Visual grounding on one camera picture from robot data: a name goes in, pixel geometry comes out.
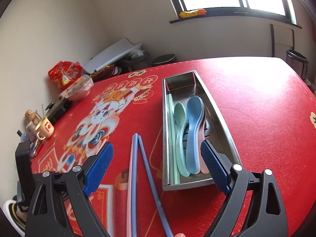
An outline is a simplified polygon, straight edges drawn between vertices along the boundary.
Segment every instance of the blue spoon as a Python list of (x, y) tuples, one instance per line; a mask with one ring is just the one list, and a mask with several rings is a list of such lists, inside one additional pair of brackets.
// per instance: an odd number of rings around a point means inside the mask
[(189, 119), (189, 130), (186, 142), (186, 168), (192, 174), (200, 172), (199, 151), (197, 150), (197, 136), (199, 125), (203, 118), (204, 105), (198, 96), (193, 96), (188, 101), (186, 113)]

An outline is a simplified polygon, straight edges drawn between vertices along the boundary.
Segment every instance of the chopsticks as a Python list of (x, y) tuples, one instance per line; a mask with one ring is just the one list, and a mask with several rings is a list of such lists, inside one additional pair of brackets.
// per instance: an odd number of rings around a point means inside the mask
[(154, 178), (151, 174), (150, 166), (146, 157), (146, 152), (143, 145), (143, 140), (138, 134), (133, 135), (132, 147), (131, 147), (131, 158), (130, 158), (130, 168), (129, 168), (129, 179), (128, 179), (128, 191), (127, 191), (127, 217), (126, 217), (126, 236), (136, 237), (136, 173), (137, 173), (137, 150), (138, 142), (141, 148), (148, 180), (150, 183), (151, 191), (154, 196), (154, 200), (157, 206), (157, 210), (165, 230), (167, 237), (173, 237), (171, 228), (169, 226), (168, 220), (166, 218), (165, 212), (163, 210), (160, 198), (154, 184)]
[(142, 141), (142, 138), (140, 137), (140, 135), (138, 136), (138, 141), (139, 141), (140, 149), (142, 151), (143, 160), (144, 160), (144, 164), (145, 164), (148, 180), (149, 180), (149, 183), (150, 183), (151, 191), (153, 193), (153, 196), (154, 196), (154, 199), (155, 199), (155, 202), (156, 202), (157, 210), (158, 210), (158, 213), (159, 213), (159, 216), (160, 216), (163, 228), (165, 230), (165, 233), (166, 233), (167, 237), (173, 237), (171, 228), (169, 226), (168, 220), (166, 218), (165, 212), (163, 211), (163, 208), (162, 208), (162, 205), (161, 205), (161, 202), (160, 202), (160, 198), (159, 198), (159, 195), (158, 195), (155, 183), (154, 183), (153, 175), (151, 174), (149, 163), (148, 163), (148, 160), (147, 160), (147, 157), (146, 157), (146, 152), (145, 152), (145, 149), (144, 149), (143, 141)]
[(170, 139), (171, 139), (171, 145), (169, 146), (169, 150), (172, 149), (173, 154), (173, 176), (174, 176), (174, 184), (180, 183), (180, 173), (177, 166), (177, 159), (176, 159), (176, 136), (175, 136), (175, 122), (174, 122), (174, 106), (173, 106), (173, 99), (172, 95), (168, 94), (168, 100), (167, 103), (169, 114), (170, 114)]
[(132, 237), (137, 237), (136, 231), (136, 178), (137, 178), (137, 149), (138, 134), (133, 136), (133, 160), (132, 160)]

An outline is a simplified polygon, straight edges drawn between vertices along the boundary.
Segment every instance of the blue chopstick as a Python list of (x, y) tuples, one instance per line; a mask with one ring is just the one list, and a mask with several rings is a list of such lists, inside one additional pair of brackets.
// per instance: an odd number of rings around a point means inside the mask
[(137, 237), (136, 231), (136, 176), (137, 176), (137, 150), (138, 134), (133, 135), (133, 164), (132, 164), (132, 237)]
[(147, 171), (147, 176), (148, 176), (148, 180), (149, 180), (149, 183), (150, 183), (151, 191), (153, 192), (153, 196), (154, 196), (154, 199), (155, 199), (155, 202), (156, 202), (156, 205), (157, 205), (157, 210), (158, 210), (158, 213), (159, 213), (159, 216), (160, 216), (163, 228), (165, 229), (165, 233), (166, 233), (167, 237), (173, 237), (173, 234), (172, 234), (171, 228), (169, 226), (169, 223), (167, 221), (165, 212), (163, 211), (163, 207), (161, 205), (160, 198), (159, 198), (156, 186), (154, 184), (154, 179), (153, 179), (153, 176), (151, 174), (151, 170), (150, 170), (149, 163), (148, 163), (148, 160), (147, 160), (147, 157), (146, 157), (143, 141), (142, 141), (142, 138), (140, 137), (140, 135), (138, 136), (138, 141), (139, 141), (140, 149), (142, 151), (144, 164), (145, 164), (145, 168), (146, 168), (146, 171)]

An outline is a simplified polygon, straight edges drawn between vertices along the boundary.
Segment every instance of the pink chopstick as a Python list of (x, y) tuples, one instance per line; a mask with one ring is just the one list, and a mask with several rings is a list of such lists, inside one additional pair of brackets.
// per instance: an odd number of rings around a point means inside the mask
[(127, 216), (126, 216), (126, 237), (132, 237), (132, 164), (133, 164), (133, 144), (132, 138), (130, 168), (128, 172), (128, 189), (127, 189)]

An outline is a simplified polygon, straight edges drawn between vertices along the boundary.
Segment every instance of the green spoon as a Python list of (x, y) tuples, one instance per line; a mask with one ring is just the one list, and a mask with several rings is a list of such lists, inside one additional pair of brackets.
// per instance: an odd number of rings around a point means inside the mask
[(176, 158), (177, 165), (181, 175), (188, 177), (190, 172), (186, 169), (185, 157), (183, 152), (183, 133), (184, 129), (188, 123), (188, 116), (186, 114), (186, 109), (181, 102), (178, 102), (174, 107), (174, 119), (178, 126), (177, 138), (176, 138)]

